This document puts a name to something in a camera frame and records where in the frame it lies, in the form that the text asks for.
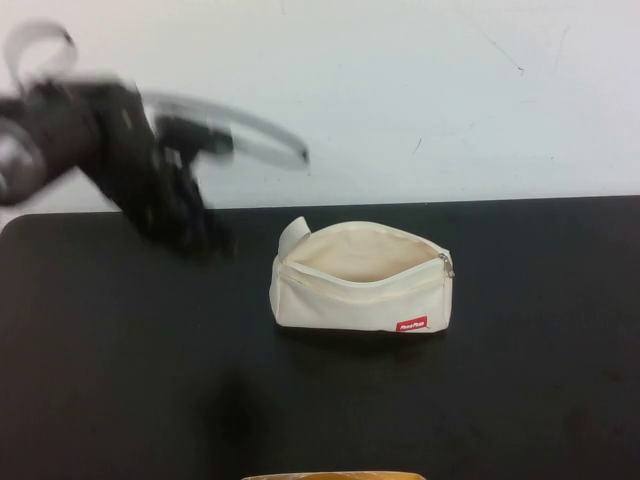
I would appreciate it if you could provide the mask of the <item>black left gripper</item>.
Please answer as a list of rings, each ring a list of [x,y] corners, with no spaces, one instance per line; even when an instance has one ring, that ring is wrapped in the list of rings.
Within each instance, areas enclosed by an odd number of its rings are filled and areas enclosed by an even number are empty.
[[[82,87],[101,134],[101,157],[83,172],[145,235],[170,235],[169,247],[187,259],[213,251],[237,255],[232,229],[187,186],[171,164],[147,120],[141,95],[116,81]]]

